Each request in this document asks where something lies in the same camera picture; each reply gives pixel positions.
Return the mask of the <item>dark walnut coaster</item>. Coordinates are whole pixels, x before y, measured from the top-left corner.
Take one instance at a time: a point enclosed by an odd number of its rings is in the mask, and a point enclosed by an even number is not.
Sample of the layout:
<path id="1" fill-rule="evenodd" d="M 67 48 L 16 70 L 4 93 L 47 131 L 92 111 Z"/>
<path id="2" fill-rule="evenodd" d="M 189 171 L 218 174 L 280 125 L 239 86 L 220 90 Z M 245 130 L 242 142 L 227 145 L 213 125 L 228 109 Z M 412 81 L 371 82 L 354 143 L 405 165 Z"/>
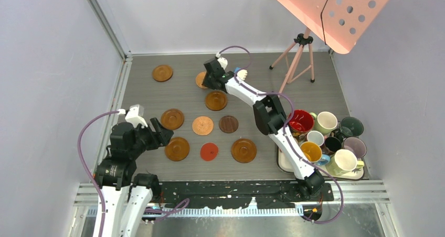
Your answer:
<path id="1" fill-rule="evenodd" d="M 219 120 L 218 126 L 222 132 L 230 134 L 238 129 L 239 122 L 234 116 L 226 115 Z"/>

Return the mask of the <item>black floral mug red inside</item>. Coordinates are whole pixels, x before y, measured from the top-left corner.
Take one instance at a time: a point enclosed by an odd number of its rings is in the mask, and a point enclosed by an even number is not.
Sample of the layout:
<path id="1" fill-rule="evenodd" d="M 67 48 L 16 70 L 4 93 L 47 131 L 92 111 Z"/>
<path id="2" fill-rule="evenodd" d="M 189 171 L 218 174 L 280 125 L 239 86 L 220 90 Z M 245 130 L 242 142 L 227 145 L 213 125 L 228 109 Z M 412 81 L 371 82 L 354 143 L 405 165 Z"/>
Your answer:
<path id="1" fill-rule="evenodd" d="M 314 118 L 305 110 L 294 110 L 289 121 L 292 136 L 298 141 L 304 140 L 314 126 Z"/>

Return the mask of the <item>woven rattan coaster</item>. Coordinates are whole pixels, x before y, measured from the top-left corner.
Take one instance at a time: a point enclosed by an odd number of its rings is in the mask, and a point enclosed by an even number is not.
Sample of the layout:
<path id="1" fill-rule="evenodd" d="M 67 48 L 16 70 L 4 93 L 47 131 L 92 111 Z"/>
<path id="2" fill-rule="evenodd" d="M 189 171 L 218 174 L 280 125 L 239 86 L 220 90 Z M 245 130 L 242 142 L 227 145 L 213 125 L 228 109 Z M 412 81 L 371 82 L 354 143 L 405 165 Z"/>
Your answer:
<path id="1" fill-rule="evenodd" d="M 209 135 L 213 129 L 214 123 L 212 119 L 207 116 L 199 116 L 192 122 L 192 130 L 197 135 Z"/>
<path id="2" fill-rule="evenodd" d="M 207 88 L 206 86 L 203 85 L 205 75 L 206 75 L 206 72 L 203 71 L 203 72 L 200 72 L 195 78 L 196 85 L 201 89 Z"/>

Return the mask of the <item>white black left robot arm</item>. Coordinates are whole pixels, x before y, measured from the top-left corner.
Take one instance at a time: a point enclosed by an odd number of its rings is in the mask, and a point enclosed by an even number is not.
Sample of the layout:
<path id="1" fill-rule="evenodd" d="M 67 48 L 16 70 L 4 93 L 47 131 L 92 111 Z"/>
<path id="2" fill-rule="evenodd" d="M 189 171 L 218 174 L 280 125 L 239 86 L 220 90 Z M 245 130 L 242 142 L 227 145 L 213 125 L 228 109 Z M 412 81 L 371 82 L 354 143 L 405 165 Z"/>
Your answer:
<path id="1" fill-rule="evenodd" d="M 144 152 L 169 144 L 174 132 L 157 118 L 151 124 L 116 124 L 110 135 L 107 156 L 98 165 L 94 180 L 100 191 L 93 236 L 135 236 L 149 202 L 161 195 L 158 176 L 136 174 L 136 160 Z"/>

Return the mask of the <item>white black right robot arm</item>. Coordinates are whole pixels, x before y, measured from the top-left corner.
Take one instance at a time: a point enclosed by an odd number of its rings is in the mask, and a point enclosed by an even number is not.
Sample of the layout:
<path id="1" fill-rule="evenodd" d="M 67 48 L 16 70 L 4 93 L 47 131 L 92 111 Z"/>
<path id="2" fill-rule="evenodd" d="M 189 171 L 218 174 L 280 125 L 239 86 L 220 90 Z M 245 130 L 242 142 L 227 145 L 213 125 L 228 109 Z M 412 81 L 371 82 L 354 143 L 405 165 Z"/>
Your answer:
<path id="1" fill-rule="evenodd" d="M 232 71 L 226 71 L 225 58 L 212 58 L 204 62 L 206 75 L 203 85 L 233 95 L 252 107 L 258 130 L 268 136 L 284 153 L 298 182 L 301 198 L 314 200 L 321 192 L 324 178 L 319 169 L 299 147 L 289 128 L 278 92 L 263 92 L 246 83 Z"/>

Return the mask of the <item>blue butterfly plate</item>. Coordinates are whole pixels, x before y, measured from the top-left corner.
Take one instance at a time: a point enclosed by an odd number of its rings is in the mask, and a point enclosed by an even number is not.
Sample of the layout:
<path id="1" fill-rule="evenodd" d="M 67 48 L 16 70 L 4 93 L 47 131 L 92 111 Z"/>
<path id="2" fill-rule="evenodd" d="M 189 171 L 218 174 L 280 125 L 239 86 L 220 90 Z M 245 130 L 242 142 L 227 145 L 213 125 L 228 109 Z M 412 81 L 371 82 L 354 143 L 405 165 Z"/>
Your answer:
<path id="1" fill-rule="evenodd" d="M 308 161 L 318 166 L 326 165 L 331 160 L 330 156 L 323 154 L 321 147 L 314 142 L 303 142 L 300 148 Z"/>

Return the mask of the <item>red apple paper coaster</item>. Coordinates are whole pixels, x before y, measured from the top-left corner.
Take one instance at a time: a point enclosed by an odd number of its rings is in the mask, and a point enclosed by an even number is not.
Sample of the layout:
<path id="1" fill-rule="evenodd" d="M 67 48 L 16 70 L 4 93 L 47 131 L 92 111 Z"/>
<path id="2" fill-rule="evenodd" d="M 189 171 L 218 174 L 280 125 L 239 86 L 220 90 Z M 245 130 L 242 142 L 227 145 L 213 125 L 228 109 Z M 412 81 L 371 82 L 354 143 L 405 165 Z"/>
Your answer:
<path id="1" fill-rule="evenodd" d="M 214 160 L 219 152 L 219 148 L 214 143 L 206 143 L 201 147 L 200 157 L 204 161 Z"/>

